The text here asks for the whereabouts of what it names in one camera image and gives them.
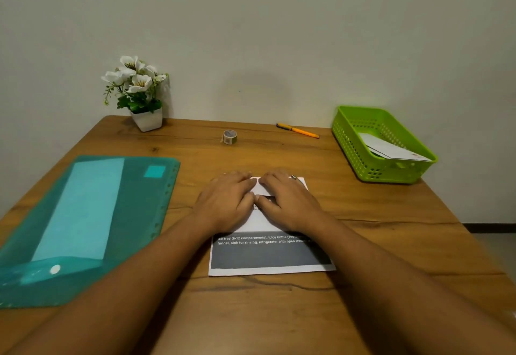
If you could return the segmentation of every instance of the floor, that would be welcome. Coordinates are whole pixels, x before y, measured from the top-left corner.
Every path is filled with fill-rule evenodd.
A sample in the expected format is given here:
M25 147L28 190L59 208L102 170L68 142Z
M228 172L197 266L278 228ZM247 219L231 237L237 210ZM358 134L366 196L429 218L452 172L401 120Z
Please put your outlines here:
M516 284L516 233L473 235Z

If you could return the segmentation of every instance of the green basket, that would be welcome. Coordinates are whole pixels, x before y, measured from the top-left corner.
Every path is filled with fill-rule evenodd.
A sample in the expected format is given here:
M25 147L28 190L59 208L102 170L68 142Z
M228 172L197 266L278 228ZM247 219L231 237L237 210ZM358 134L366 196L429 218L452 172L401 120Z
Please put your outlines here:
M339 106L332 131L356 175L365 182L413 184L437 162L437 156L383 109ZM380 158L371 153L358 132L374 135L431 161Z

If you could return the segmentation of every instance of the teal square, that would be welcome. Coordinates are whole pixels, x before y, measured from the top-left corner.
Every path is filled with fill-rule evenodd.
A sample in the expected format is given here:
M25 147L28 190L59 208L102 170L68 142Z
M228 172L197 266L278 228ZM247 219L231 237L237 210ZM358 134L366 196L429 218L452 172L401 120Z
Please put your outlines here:
M144 177L149 178L162 178L165 170L165 166L151 165L147 168Z

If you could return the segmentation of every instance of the white wall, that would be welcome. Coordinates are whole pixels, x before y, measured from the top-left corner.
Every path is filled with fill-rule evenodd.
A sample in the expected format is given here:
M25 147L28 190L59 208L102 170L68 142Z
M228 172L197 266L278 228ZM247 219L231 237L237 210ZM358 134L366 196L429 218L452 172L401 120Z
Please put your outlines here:
M0 0L0 214L102 116L138 55L173 116L329 126L384 107L439 157L464 222L516 222L516 0Z

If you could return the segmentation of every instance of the baseboard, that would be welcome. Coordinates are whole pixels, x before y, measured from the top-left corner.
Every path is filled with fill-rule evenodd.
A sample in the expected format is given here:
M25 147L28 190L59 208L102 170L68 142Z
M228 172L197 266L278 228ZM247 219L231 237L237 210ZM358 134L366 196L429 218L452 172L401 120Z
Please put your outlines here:
M463 223L470 233L516 233L516 223Z

